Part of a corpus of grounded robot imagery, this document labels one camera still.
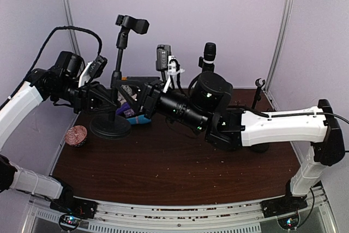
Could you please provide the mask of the purple microphone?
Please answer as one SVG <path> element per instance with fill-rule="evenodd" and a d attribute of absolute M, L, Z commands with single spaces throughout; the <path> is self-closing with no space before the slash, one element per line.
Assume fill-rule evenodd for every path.
<path fill-rule="evenodd" d="M 125 111 L 129 109 L 130 109 L 130 105 L 127 102 L 125 102 L 120 106 L 120 108 L 116 110 L 116 115 L 122 115 Z"/>

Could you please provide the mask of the black stand with glitter microphone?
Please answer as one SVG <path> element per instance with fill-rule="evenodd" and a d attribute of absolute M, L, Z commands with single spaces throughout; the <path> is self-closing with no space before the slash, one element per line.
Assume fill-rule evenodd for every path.
<path fill-rule="evenodd" d="M 118 33 L 116 47 L 118 49 L 116 67 L 111 76 L 111 98 L 118 103 L 117 81 L 122 79 L 121 65 L 123 51 L 128 46 L 128 36 L 130 31 L 137 34 L 146 34 L 149 28 L 149 22 L 146 19 L 136 19 L 129 15 L 118 15 L 116 25 L 121 29 Z M 100 115 L 93 118 L 90 122 L 92 133 L 103 139 L 122 139 L 131 133 L 131 124 L 125 118 L 116 114 L 116 110 L 109 112 L 107 115 Z"/>

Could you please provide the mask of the blue microphone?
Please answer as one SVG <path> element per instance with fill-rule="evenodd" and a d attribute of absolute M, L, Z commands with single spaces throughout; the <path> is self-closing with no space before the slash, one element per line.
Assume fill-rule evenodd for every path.
<path fill-rule="evenodd" d="M 152 120 L 146 118 L 144 115 L 138 115 L 134 117 L 127 118 L 129 123 L 131 125 L 137 125 L 137 124 L 148 124 L 151 123 Z"/>

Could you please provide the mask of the black microphone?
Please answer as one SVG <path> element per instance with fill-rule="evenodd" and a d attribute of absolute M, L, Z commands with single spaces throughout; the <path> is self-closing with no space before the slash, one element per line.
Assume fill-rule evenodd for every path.
<path fill-rule="evenodd" d="M 202 69 L 202 72 L 214 71 L 215 58 L 216 58 L 216 44 L 207 42 L 204 46 L 203 57 L 199 57 L 199 62 L 198 62 L 198 66 Z"/>

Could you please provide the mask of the black stand for pink microphone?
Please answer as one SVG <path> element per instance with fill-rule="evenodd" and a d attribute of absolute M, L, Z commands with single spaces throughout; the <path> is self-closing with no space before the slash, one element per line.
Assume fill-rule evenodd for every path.
<path fill-rule="evenodd" d="M 252 109 L 255 109 L 256 104 L 261 100 L 261 92 L 265 84 L 266 84 L 265 79 L 263 80 L 261 78 L 256 79 L 255 81 L 256 91 L 255 91 L 254 99 L 251 105 Z"/>

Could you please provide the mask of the black stand with blue microphone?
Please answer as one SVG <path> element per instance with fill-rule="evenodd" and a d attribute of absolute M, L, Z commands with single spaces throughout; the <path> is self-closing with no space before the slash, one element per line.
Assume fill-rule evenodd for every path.
<path fill-rule="evenodd" d="M 256 153 L 265 153 L 269 150 L 269 144 L 258 144 L 250 147 L 250 150 Z"/>

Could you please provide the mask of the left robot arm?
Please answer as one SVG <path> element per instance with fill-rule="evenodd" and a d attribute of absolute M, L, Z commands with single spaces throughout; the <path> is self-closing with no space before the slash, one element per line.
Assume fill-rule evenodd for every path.
<path fill-rule="evenodd" d="M 85 64 L 80 56 L 62 51 L 48 70 L 32 65 L 14 92 L 1 105 L 1 146 L 5 145 L 27 115 L 47 99 L 53 103 L 64 100 L 64 106 L 72 108 L 74 113 L 110 112 L 117 108 L 109 91 L 96 81 L 107 64 L 107 59 L 100 55 L 103 45 L 100 37 L 89 29 L 74 26 L 56 27 L 48 37 L 62 30 L 92 35 L 98 41 L 96 59 Z M 69 185 L 51 176 L 22 168 L 6 156 L 1 156 L 1 191 L 8 189 L 56 200 L 66 213 L 74 213 L 79 207 Z"/>

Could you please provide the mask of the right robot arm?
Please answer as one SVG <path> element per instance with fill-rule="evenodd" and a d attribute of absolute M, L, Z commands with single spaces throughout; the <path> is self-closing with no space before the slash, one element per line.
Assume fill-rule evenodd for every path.
<path fill-rule="evenodd" d="M 280 199 L 283 211 L 291 212 L 325 168 L 341 161 L 345 145 L 339 116 L 329 102 L 296 111 L 259 112 L 242 105 L 231 105 L 233 87 L 214 72 L 216 46 L 207 43 L 199 59 L 201 73 L 192 80 L 191 92 L 171 89 L 171 79 L 183 72 L 167 45 L 157 48 L 158 58 L 166 62 L 166 81 L 117 80 L 122 93 L 135 112 L 146 118 L 159 113 L 181 123 L 194 133 L 204 133 L 205 140 L 224 151 L 273 142 L 308 141 L 310 149 L 297 173 L 290 179 L 286 195 Z"/>

